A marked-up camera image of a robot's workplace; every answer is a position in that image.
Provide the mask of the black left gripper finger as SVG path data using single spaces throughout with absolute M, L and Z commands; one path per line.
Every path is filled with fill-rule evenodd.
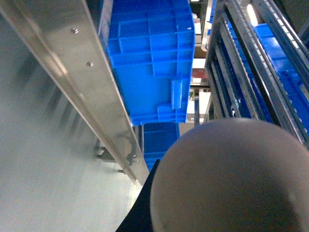
M 150 195 L 155 172 L 160 160 L 157 159 L 152 167 L 131 210 L 117 228 L 117 232 L 153 232 L 150 213 Z

